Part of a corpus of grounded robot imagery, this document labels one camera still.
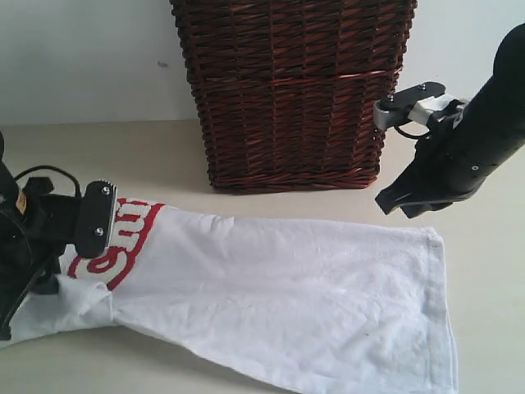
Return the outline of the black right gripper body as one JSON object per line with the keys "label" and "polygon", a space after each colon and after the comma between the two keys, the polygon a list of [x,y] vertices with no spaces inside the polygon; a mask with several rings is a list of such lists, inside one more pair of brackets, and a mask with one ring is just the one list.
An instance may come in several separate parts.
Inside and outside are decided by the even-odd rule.
{"label": "black right gripper body", "polygon": [[499,166],[499,126],[489,111],[441,121],[417,144],[404,171],[405,205],[451,205],[470,198]]}

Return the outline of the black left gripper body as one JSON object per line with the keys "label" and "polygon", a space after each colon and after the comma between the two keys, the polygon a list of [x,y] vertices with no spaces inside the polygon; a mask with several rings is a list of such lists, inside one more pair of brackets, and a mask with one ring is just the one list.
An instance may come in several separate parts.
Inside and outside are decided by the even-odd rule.
{"label": "black left gripper body", "polygon": [[[25,187],[18,181],[32,172],[57,172],[74,185],[72,196],[53,195],[54,184],[48,177],[31,177]],[[42,200],[53,204],[65,200],[77,209],[81,199],[77,178],[59,167],[39,165],[13,176],[1,164],[1,339],[11,340],[10,322],[30,293],[56,295],[59,258],[72,242],[72,230],[60,222],[52,229],[53,212]]]}

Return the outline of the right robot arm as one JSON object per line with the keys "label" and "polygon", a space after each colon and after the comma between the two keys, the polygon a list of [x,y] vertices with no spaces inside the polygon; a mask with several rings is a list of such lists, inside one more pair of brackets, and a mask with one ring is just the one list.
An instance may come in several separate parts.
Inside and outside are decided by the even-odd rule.
{"label": "right robot arm", "polygon": [[383,213],[415,218],[472,197],[524,145],[524,26],[504,37],[472,99],[424,82],[377,100],[373,122],[415,142],[413,161],[376,197]]}

